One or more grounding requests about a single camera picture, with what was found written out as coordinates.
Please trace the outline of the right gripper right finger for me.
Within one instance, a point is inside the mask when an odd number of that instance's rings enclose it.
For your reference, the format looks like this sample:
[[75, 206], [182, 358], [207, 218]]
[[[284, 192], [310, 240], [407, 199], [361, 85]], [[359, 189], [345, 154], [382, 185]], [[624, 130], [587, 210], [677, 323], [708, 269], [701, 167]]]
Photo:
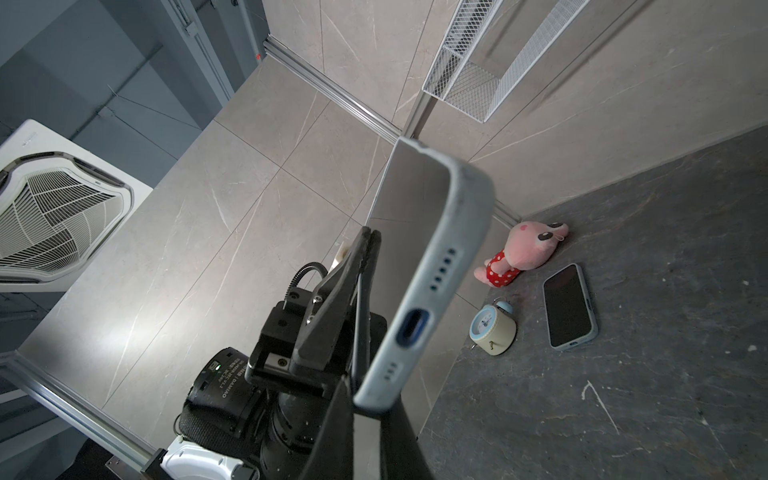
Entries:
[[433, 479], [401, 399], [380, 419], [380, 478]]

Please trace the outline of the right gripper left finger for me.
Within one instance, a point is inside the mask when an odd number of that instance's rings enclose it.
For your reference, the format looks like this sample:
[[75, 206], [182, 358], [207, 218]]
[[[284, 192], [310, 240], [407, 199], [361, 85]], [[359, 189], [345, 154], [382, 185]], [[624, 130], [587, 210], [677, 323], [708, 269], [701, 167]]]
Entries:
[[300, 479], [354, 477], [354, 405], [348, 377], [336, 387], [318, 439]]

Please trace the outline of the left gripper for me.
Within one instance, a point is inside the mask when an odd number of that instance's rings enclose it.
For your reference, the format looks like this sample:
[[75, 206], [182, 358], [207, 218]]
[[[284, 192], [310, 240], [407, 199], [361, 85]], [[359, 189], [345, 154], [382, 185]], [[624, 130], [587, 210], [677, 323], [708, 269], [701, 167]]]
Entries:
[[371, 292], [381, 242], [379, 231], [361, 228], [345, 259], [313, 294], [289, 289], [270, 312], [248, 359], [245, 379], [250, 384], [329, 399], [350, 372], [351, 358], [353, 374], [367, 373]]

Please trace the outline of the phone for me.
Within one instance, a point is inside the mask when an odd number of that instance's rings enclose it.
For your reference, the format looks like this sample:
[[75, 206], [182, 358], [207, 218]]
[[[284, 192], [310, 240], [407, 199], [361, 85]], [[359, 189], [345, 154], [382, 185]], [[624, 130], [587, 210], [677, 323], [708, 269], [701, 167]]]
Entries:
[[566, 351], [594, 340], [598, 322], [590, 300], [584, 271], [571, 263], [548, 277], [542, 285], [550, 346]]
[[494, 206], [482, 170], [397, 140], [366, 221], [382, 237], [371, 309], [388, 329], [355, 393], [359, 409], [382, 414], [397, 402], [485, 240]]

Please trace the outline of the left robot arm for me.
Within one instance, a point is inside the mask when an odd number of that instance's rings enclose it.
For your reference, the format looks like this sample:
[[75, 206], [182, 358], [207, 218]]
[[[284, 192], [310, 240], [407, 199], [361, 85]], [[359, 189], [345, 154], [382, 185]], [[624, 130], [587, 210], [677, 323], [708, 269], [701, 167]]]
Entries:
[[365, 227], [334, 268], [301, 267], [250, 354], [216, 353], [149, 478], [350, 479], [353, 396], [386, 330], [370, 310], [382, 238]]

